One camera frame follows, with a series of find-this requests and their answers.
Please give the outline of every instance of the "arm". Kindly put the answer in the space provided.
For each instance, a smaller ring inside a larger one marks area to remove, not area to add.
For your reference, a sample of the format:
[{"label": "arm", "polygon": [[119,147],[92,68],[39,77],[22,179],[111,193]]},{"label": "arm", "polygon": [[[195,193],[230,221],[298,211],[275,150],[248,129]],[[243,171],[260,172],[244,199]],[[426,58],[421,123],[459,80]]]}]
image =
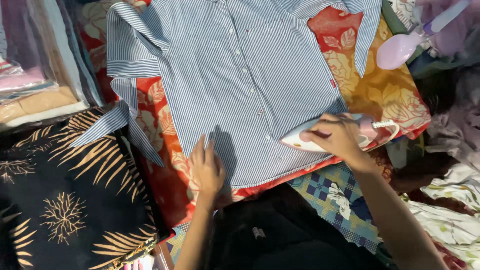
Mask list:
[{"label": "arm", "polygon": [[[359,183],[380,236],[400,269],[447,269],[435,246],[404,202],[383,179],[368,154],[357,144],[358,126],[351,115],[322,115],[309,137],[345,160]],[[327,138],[314,131],[328,131]]]},{"label": "arm", "polygon": [[209,142],[205,151],[204,144],[205,135],[202,135],[188,158],[193,180],[200,186],[200,193],[175,270],[201,268],[206,244],[210,239],[215,197],[222,189],[226,177],[220,159],[214,154],[214,141]]}]

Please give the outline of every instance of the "clothes iron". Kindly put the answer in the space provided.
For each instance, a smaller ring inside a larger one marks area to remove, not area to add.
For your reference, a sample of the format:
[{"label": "clothes iron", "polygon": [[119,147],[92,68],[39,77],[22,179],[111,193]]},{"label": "clothes iron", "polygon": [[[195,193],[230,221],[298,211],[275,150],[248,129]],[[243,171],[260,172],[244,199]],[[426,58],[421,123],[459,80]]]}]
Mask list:
[{"label": "clothes iron", "polygon": [[[358,139],[360,148],[367,147],[377,137],[378,131],[376,129],[379,127],[396,126],[396,130],[393,132],[391,138],[389,138],[386,142],[393,139],[398,134],[400,129],[398,124],[392,120],[375,122],[372,116],[364,115],[362,113],[352,114],[352,117],[360,129],[360,135]],[[305,136],[305,131],[310,129],[319,120],[320,117],[309,120],[293,128],[286,135],[280,138],[280,143],[300,151],[327,153],[327,151],[318,146],[316,143],[309,141]]]}]

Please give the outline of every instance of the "hand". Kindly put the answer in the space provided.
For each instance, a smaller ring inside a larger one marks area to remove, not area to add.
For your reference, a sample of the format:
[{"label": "hand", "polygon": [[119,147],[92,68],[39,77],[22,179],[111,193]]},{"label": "hand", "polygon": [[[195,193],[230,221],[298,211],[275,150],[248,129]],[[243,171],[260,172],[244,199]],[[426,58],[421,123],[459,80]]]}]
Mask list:
[{"label": "hand", "polygon": [[[331,135],[319,136],[317,131]],[[307,136],[310,141],[348,163],[351,159],[365,155],[358,145],[359,133],[359,127],[351,114],[344,113],[338,117],[324,113],[307,132]]]},{"label": "hand", "polygon": [[214,153],[214,144],[215,140],[211,140],[204,150],[205,134],[202,135],[188,158],[193,180],[200,186],[200,195],[210,199],[215,199],[227,176],[222,161]]}]

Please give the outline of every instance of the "beige fabric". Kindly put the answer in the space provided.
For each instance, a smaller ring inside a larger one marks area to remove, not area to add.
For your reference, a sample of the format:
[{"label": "beige fabric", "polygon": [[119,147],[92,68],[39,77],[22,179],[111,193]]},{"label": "beige fabric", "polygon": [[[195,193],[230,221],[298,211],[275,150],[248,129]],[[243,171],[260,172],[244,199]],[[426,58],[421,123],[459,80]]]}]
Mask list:
[{"label": "beige fabric", "polygon": [[0,106],[0,123],[7,123],[22,116],[75,104],[77,102],[70,88],[62,86],[58,91],[41,92]]}]

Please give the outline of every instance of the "shirt placket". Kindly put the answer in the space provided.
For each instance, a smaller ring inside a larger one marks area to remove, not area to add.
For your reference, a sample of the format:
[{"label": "shirt placket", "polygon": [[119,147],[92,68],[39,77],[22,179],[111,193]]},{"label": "shirt placket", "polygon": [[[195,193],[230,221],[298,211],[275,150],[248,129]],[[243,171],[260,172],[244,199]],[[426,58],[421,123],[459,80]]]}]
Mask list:
[{"label": "shirt placket", "polygon": [[266,120],[266,113],[264,109],[264,103],[261,101],[261,95],[259,93],[259,89],[253,79],[252,73],[249,69],[249,66],[246,62],[245,56],[243,55],[241,48],[240,48],[240,41],[239,35],[237,33],[237,27],[234,24],[233,16],[230,13],[227,1],[226,0],[219,0],[218,4],[222,12],[226,15],[225,16],[225,25],[226,30],[229,32],[229,44],[232,53],[234,54],[235,63],[237,65],[237,69],[240,73],[241,80],[245,83],[245,91],[247,95],[250,95],[252,100],[255,100],[257,110],[253,111],[253,114],[256,114],[255,117],[258,118],[260,122],[259,126],[263,130],[263,138],[266,141],[272,141],[272,131],[269,128],[268,122]]}]

